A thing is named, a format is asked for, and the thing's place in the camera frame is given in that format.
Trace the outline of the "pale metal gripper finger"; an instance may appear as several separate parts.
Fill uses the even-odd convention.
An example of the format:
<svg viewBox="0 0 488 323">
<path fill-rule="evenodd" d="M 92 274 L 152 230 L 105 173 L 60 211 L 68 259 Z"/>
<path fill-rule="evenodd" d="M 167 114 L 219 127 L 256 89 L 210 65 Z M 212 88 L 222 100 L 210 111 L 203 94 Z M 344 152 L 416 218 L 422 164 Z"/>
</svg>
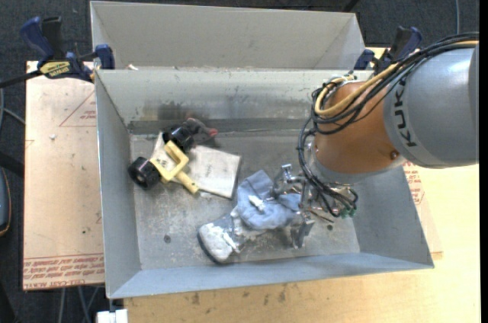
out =
<svg viewBox="0 0 488 323">
<path fill-rule="evenodd" d="M 277 200 L 280 196 L 294 193 L 294 176 L 292 175 L 292 165 L 285 164 L 274 177 L 271 187 L 272 196 Z"/>
<path fill-rule="evenodd" d="M 295 249 L 303 247 L 304 239 L 310 234 L 315 221 L 310 217 L 296 216 L 291 222 L 291 242 Z"/>
</svg>

